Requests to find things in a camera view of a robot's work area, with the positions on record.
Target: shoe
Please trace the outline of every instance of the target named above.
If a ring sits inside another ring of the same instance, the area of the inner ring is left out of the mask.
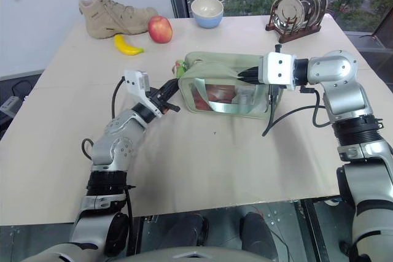
[[[80,0],[79,11],[85,17],[87,33],[98,39],[146,32],[150,18],[158,15],[153,7],[136,9],[113,0]]]

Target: bowl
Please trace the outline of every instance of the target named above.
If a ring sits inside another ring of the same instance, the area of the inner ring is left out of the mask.
[[[204,28],[219,25],[224,14],[224,6],[219,0],[194,0],[191,11],[195,21]]]

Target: yellow banana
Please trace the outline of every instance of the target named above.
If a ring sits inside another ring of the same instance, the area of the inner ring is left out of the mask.
[[[128,45],[122,35],[116,34],[114,37],[114,41],[116,48],[124,55],[137,55],[138,53],[143,52],[143,48],[137,48]]]

